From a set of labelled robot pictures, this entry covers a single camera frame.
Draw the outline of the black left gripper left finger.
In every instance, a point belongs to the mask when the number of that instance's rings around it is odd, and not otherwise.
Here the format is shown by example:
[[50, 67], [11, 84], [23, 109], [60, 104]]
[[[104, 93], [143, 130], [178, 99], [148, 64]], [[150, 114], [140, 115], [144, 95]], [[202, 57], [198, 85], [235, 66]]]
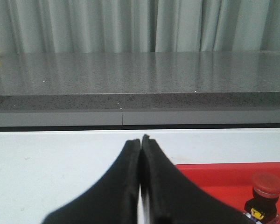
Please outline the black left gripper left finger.
[[136, 224], [140, 140], [128, 140], [115, 162], [86, 192], [48, 214], [45, 224]]

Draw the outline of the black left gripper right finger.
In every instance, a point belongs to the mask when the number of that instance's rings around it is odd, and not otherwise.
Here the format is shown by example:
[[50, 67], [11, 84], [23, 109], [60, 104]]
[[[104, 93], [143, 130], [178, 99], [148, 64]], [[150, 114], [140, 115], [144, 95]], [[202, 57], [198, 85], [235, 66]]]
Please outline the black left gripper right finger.
[[250, 219], [189, 180], [148, 135], [142, 138], [140, 184], [151, 224], [248, 224]]

